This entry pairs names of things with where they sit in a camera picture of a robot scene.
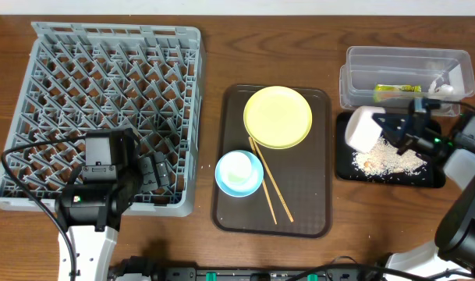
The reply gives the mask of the white cup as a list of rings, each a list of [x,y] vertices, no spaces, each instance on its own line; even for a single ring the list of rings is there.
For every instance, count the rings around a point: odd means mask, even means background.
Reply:
[[[240,151],[229,152],[222,158],[222,179],[228,184],[241,184],[251,174],[252,164],[248,156]]]

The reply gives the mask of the white paper napkin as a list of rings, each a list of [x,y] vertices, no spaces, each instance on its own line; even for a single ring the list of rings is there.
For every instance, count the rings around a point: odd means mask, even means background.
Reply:
[[[451,85],[448,84],[442,84],[441,86],[438,86],[436,81],[433,81],[431,85],[428,88],[428,93],[429,94],[453,94],[454,93],[454,88]]]

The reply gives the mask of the light blue bowl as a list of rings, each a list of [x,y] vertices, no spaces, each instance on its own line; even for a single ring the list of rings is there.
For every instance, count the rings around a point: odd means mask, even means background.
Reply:
[[[252,171],[251,171],[250,177],[241,184],[228,184],[225,182],[224,179],[222,179],[222,172],[221,172],[222,158],[225,155],[227,155],[229,152],[223,155],[219,159],[216,165],[214,177],[219,189],[223,191],[225,194],[231,197],[247,197],[253,194],[260,187],[262,183],[262,179],[264,178],[264,168],[260,160],[253,153],[249,151],[244,151],[244,150],[234,150],[234,151],[240,151],[246,154],[248,158],[250,159],[251,164],[252,164]]]

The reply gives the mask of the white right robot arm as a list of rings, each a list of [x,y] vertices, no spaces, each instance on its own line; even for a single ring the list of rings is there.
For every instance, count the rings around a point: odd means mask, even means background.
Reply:
[[[413,150],[428,158],[461,190],[433,241],[388,257],[381,270],[386,280],[475,279],[475,107],[466,105],[444,137],[428,128],[432,110],[441,103],[417,98],[405,115],[381,112],[371,116],[399,154]]]

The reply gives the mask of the green snack wrapper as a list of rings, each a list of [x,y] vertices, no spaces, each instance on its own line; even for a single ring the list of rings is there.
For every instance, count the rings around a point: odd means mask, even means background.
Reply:
[[[421,93],[420,85],[387,85],[377,84],[374,88],[373,99],[375,102],[383,102],[393,98],[411,97],[413,93]]]

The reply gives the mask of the white bowl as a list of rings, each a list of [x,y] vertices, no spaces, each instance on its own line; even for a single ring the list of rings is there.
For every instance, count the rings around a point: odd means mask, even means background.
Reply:
[[[349,118],[345,142],[361,153],[368,153],[377,143],[382,128],[373,120],[373,114],[386,113],[382,107],[361,106]]]

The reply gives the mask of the leftover cooked rice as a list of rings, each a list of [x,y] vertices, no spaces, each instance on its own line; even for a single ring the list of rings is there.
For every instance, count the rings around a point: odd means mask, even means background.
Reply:
[[[415,151],[408,150],[403,155],[385,138],[379,137],[377,143],[367,153],[353,152],[352,165],[365,176],[387,176],[396,173],[417,175],[428,162],[419,158]]]

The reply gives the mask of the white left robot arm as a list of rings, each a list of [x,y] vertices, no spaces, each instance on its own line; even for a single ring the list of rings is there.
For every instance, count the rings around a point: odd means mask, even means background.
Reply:
[[[131,129],[92,130],[85,137],[85,163],[74,170],[55,203],[60,280],[163,280],[148,258],[127,258],[110,266],[122,214],[138,194],[167,189],[165,156],[140,157]]]

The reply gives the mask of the wooden chopstick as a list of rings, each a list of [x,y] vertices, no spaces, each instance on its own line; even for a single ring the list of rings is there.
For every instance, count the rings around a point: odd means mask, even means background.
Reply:
[[[265,160],[263,154],[261,153],[261,150],[260,150],[260,148],[259,148],[257,142],[256,142],[255,140],[253,140],[253,141],[254,141],[254,145],[255,145],[255,147],[256,147],[256,149],[257,149],[258,158],[261,160],[262,166],[264,167],[264,171],[267,173],[267,175],[268,175],[268,177],[269,177],[269,179],[270,179],[270,181],[271,181],[271,184],[272,184],[272,186],[273,186],[274,189],[275,189],[275,193],[278,195],[278,198],[279,198],[279,200],[280,200],[280,202],[281,202],[281,204],[282,204],[282,207],[284,208],[285,213],[287,214],[287,216],[288,216],[288,218],[289,218],[289,221],[290,221],[290,222],[295,222],[295,220],[294,220],[294,218],[293,218],[293,216],[292,216],[292,213],[291,213],[291,211],[289,210],[289,207],[288,207],[288,205],[287,205],[286,202],[285,202],[285,199],[284,199],[284,197],[283,197],[283,195],[282,195],[282,192],[280,191],[280,189],[279,189],[279,187],[278,187],[278,184],[276,183],[275,178],[274,178],[273,174],[271,173],[271,170],[269,169],[268,164],[267,164],[267,162],[266,162],[266,160]]]
[[[248,141],[250,143],[250,146],[251,146],[251,150],[253,152],[253,154],[255,156],[258,157],[258,154],[257,154],[257,149],[254,145],[254,141],[253,141],[253,138],[252,137],[248,137]],[[265,183],[265,180],[264,178],[262,179],[262,183],[261,183],[262,187],[263,187],[263,190],[264,190],[264,194],[265,194],[265,197],[266,197],[266,200],[267,200],[267,203],[268,203],[268,207],[269,207],[269,210],[270,210],[270,213],[271,213],[271,216],[272,216],[272,219],[274,221],[274,224],[277,225],[277,219],[276,219],[276,216],[275,216],[275,211],[273,209],[273,205],[271,203],[271,199],[270,199],[270,196],[269,196],[269,193],[268,193],[268,188],[267,188],[267,185]]]

